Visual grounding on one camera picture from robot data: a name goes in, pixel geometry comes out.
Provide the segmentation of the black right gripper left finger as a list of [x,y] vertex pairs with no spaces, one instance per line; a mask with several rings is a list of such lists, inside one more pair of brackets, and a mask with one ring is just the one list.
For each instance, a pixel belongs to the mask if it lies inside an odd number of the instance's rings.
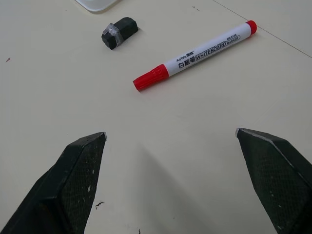
[[0,234],[84,234],[106,139],[106,133],[99,132],[66,146]]

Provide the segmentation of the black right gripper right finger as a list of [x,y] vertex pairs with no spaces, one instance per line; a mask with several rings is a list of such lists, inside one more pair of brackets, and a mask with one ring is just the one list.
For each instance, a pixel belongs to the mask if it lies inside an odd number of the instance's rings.
[[312,164],[287,140],[237,128],[253,188],[278,234],[312,234]]

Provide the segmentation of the red whiteboard marker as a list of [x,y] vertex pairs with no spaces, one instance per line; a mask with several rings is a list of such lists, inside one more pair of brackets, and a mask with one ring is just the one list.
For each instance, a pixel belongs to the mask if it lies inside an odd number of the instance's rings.
[[163,63],[153,70],[141,75],[133,81],[138,91],[142,91],[156,83],[162,82],[169,77],[227,49],[255,34],[257,25],[249,20],[238,27],[216,37],[204,44],[188,51],[181,56]]

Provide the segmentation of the black eraser with tape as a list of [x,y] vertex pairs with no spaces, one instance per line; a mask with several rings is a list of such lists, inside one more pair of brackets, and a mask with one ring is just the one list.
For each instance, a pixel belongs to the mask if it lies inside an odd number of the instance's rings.
[[105,45],[113,50],[138,31],[137,23],[130,17],[124,17],[116,23],[110,23],[102,32]]

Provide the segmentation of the white tray corner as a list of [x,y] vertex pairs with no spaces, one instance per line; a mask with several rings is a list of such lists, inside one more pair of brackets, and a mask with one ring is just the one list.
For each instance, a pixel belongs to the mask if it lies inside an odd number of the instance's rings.
[[100,12],[113,6],[120,0],[75,0],[89,12]]

